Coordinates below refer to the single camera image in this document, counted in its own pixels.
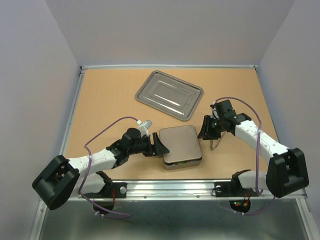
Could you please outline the metal tongs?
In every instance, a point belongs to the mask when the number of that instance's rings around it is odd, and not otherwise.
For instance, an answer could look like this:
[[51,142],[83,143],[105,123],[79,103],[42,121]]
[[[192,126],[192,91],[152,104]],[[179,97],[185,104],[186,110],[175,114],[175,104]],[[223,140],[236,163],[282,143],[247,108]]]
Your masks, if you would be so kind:
[[210,149],[211,149],[212,151],[214,151],[214,150],[218,147],[218,145],[219,145],[220,142],[222,141],[222,139],[223,139],[223,137],[225,136],[225,134],[226,134],[226,132],[223,132],[223,133],[221,134],[221,137],[220,137],[220,138],[210,141]]

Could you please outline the square tin lid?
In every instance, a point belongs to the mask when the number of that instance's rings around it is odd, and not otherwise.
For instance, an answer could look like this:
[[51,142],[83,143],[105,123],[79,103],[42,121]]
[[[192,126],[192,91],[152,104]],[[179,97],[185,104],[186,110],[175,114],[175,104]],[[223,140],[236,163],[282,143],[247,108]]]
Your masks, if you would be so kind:
[[202,150],[194,125],[162,128],[159,130],[160,141],[169,149],[163,155],[167,163],[202,159]]

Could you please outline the silver metal tray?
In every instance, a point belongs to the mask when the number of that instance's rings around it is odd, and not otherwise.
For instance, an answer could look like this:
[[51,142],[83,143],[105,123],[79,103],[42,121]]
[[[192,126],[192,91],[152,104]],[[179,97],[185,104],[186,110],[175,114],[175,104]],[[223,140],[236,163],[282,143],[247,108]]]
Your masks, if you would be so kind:
[[135,99],[181,121],[195,112],[204,90],[165,72],[155,70],[135,94]]

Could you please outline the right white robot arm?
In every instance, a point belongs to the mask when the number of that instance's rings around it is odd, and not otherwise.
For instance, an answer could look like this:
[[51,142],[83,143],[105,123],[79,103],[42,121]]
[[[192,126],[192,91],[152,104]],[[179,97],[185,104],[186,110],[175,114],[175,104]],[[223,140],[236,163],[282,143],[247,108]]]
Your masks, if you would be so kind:
[[237,113],[230,97],[214,101],[212,113],[205,115],[198,139],[217,141],[223,133],[231,133],[255,150],[255,170],[234,173],[219,187],[221,194],[240,196],[251,190],[255,196],[269,191],[282,198],[309,186],[305,155],[299,148],[289,148],[262,131],[245,113]]

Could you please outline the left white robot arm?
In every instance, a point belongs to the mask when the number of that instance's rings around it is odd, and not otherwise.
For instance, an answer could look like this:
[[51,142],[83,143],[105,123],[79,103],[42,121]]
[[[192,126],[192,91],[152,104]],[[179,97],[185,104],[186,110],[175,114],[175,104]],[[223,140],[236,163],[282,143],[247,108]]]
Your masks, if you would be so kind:
[[79,192],[80,181],[103,170],[112,170],[126,163],[129,156],[143,154],[154,157],[168,154],[170,150],[160,141],[158,134],[141,135],[137,128],[129,128],[122,138],[96,153],[77,158],[57,155],[35,178],[32,188],[50,210],[61,207]]

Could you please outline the square cookie tin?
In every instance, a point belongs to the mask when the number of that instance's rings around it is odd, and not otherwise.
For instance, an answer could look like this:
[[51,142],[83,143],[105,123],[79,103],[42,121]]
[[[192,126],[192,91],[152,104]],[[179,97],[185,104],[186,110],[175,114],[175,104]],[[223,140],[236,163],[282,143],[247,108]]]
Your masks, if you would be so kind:
[[178,170],[178,169],[183,169],[183,168],[189,168],[189,167],[196,167],[199,166],[201,163],[201,159],[195,159],[195,160],[189,160],[189,161],[179,161],[179,162],[186,162],[187,164],[182,164],[182,165],[175,165],[176,162],[166,162],[163,161],[164,168],[168,171],[170,170]]

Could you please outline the aluminium front rail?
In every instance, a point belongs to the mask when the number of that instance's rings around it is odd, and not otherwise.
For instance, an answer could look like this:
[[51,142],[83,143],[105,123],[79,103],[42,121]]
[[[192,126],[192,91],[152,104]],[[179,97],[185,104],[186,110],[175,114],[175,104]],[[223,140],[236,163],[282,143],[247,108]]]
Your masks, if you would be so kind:
[[[117,198],[119,201],[162,201],[162,200],[241,200],[258,198],[259,196],[244,197],[216,197],[211,194],[215,182],[230,181],[228,179],[203,180],[114,180],[113,182],[126,182],[126,198]],[[89,179],[82,189],[80,183],[75,185],[68,200],[87,198],[100,201],[108,200],[104,193],[106,184],[100,177]]]

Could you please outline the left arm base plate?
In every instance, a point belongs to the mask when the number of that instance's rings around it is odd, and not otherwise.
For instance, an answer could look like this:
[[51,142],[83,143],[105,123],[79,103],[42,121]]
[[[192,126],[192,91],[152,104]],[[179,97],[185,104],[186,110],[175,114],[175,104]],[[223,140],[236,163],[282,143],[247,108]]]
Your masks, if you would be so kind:
[[106,186],[103,195],[109,199],[125,199],[127,197],[127,186],[128,184],[126,182],[113,182]]

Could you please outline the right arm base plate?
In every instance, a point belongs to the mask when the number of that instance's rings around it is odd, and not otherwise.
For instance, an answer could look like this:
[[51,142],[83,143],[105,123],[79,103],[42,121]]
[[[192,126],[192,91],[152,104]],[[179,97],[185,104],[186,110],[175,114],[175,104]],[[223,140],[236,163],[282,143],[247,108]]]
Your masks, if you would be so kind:
[[258,194],[251,188],[243,188],[240,183],[233,183],[232,181],[218,181],[214,183],[211,190],[211,195],[218,198],[226,197],[257,197]]

